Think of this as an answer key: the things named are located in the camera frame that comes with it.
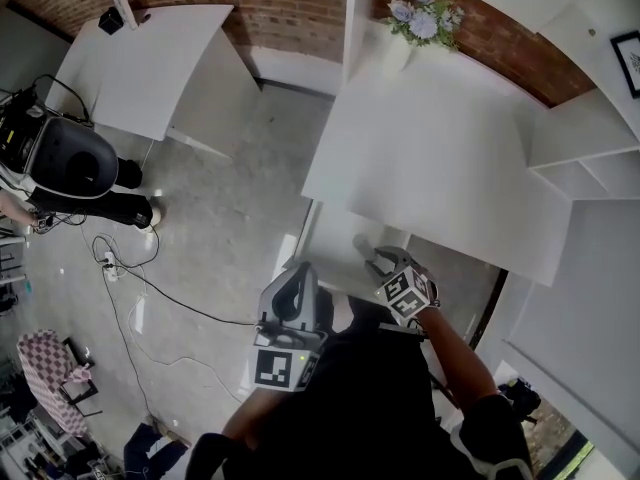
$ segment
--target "baseboard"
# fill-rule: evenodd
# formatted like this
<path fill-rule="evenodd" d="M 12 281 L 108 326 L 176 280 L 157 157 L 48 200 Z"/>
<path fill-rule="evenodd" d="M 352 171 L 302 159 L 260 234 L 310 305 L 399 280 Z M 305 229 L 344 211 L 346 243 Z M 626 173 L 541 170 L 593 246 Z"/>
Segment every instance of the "baseboard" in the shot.
<path fill-rule="evenodd" d="M 342 64 L 261 46 L 237 46 L 236 49 L 255 78 L 330 96 L 338 94 L 342 83 Z"/>

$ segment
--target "white desk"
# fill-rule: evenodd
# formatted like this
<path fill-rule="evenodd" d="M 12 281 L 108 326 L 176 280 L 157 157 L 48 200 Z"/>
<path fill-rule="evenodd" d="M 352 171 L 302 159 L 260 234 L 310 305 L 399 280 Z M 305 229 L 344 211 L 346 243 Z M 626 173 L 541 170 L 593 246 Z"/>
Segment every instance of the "white desk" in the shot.
<path fill-rule="evenodd" d="M 56 77 L 80 94 L 94 122 L 154 140 L 170 135 L 229 156 L 259 89 L 221 29 L 230 5 L 149 9 L 112 36 L 84 24 Z M 46 104 L 79 112 L 55 84 Z"/>
<path fill-rule="evenodd" d="M 441 49 L 416 52 L 387 79 L 390 34 L 374 28 L 302 195 L 550 285 L 571 202 L 527 171 L 523 132 L 535 103 Z"/>

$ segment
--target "flower vase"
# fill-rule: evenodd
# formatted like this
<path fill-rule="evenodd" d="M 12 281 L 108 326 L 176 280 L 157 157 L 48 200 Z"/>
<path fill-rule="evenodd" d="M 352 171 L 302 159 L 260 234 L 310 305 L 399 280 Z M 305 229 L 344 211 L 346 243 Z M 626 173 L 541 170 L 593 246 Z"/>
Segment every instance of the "flower vase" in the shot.
<path fill-rule="evenodd" d="M 414 46 L 409 44 L 404 36 L 397 34 L 389 41 L 387 53 L 382 62 L 382 72 L 392 78 L 402 71 L 413 53 Z"/>

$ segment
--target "gray floor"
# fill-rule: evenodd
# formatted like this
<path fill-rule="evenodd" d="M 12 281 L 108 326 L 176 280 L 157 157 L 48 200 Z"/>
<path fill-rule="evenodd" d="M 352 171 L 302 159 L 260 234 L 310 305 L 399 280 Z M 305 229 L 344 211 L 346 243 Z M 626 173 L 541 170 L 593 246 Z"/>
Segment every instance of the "gray floor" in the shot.
<path fill-rule="evenodd" d="M 173 140 L 154 143 L 140 192 L 158 196 L 166 215 L 158 228 L 160 255 L 144 267 L 146 277 L 209 314 L 252 320 L 284 237 L 302 229 L 309 201 L 299 193 L 330 108 L 324 99 L 266 86 L 233 164 Z M 148 140 L 109 136 L 120 156 L 142 161 L 149 151 Z M 22 294 L 0 330 L 10 350 L 20 333 L 40 328 L 70 335 L 89 349 L 100 394 L 83 409 L 104 410 L 88 420 L 90 431 L 120 455 L 146 410 L 101 269 L 89 250 L 97 234 L 114 232 L 127 262 L 141 261 L 155 248 L 152 236 L 99 218 L 89 218 L 82 228 L 61 225 L 48 235 L 29 236 L 25 265 L 32 293 Z M 497 269 L 419 239 L 412 239 L 410 251 L 437 276 L 456 329 L 471 332 L 469 324 L 477 323 Z M 219 431 L 238 406 L 232 396 L 241 397 L 238 389 L 246 384 L 252 328 L 212 322 L 150 287 L 145 296 L 143 283 L 131 275 L 109 288 L 153 413 L 192 441 Z M 127 324 L 140 298 L 142 334 Z M 185 462 L 172 477 L 181 475 Z"/>

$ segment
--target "white device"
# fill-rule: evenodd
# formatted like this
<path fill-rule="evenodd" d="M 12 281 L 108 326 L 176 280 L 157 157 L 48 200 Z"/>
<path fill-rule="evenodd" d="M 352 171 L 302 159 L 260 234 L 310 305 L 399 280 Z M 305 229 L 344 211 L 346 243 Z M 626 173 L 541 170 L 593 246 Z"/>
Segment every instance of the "white device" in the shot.
<path fill-rule="evenodd" d="M 250 365 L 255 386 L 304 391 L 326 333 L 316 330 L 318 276 L 307 262 L 280 274 L 260 295 Z"/>
<path fill-rule="evenodd" d="M 113 5 L 118 9 L 118 13 L 120 13 L 122 21 L 128 24 L 131 30 L 138 28 L 138 22 L 133 15 L 133 11 L 129 5 L 129 0 L 113 0 Z"/>
<path fill-rule="evenodd" d="M 383 272 L 375 260 L 367 259 L 365 268 L 379 286 L 376 298 L 391 309 L 400 325 L 425 308 L 440 307 L 438 288 L 431 275 L 407 251 L 399 247 L 377 247 L 374 251 L 394 264 L 391 272 Z"/>

